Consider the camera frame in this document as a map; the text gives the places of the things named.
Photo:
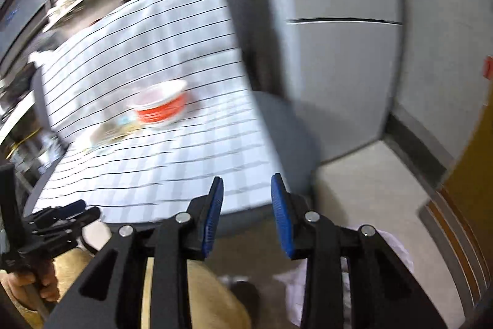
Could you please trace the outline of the person left hand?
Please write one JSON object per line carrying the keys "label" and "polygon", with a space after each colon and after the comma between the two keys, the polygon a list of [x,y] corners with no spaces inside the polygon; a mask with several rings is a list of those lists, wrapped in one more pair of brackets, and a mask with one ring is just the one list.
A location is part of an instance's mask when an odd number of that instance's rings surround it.
{"label": "person left hand", "polygon": [[57,302],[60,298],[54,261],[42,261],[34,270],[35,272],[21,270],[12,273],[1,271],[1,283],[7,294],[28,310],[38,310],[37,302],[27,292],[27,288],[34,286],[37,280],[41,283],[38,290],[41,299],[45,302]]}

